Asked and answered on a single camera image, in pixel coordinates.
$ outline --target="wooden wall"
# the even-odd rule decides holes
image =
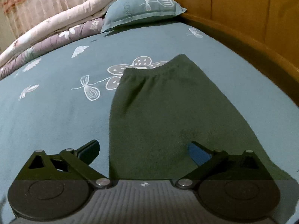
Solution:
[[[176,1],[181,17],[236,37],[299,83],[299,0]]]

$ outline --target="wooden bed frame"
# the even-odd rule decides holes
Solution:
[[[299,106],[299,0],[175,0],[178,19],[245,58]]]

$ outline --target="silver screw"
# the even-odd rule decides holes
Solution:
[[[109,179],[102,178],[102,179],[97,179],[95,183],[96,183],[97,185],[99,185],[99,186],[107,186],[107,185],[109,185],[111,182],[110,182]]]
[[[178,181],[178,185],[182,186],[182,187],[189,187],[193,184],[192,180],[190,179],[180,179]]]

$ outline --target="blue pillow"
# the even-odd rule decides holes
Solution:
[[[172,18],[185,11],[174,0],[117,0],[108,8],[101,32]]]

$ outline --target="blue bed sheet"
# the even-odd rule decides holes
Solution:
[[[81,39],[0,81],[0,198],[37,149],[58,154],[97,139],[100,155],[91,167],[108,176],[109,113],[123,70],[154,68],[178,54],[204,71],[248,122],[270,159],[298,182],[299,108],[218,41],[168,21]],[[279,223],[288,216],[283,201],[274,216]],[[14,218],[8,203],[2,218],[4,223]],[[297,219],[299,207],[288,223]]]

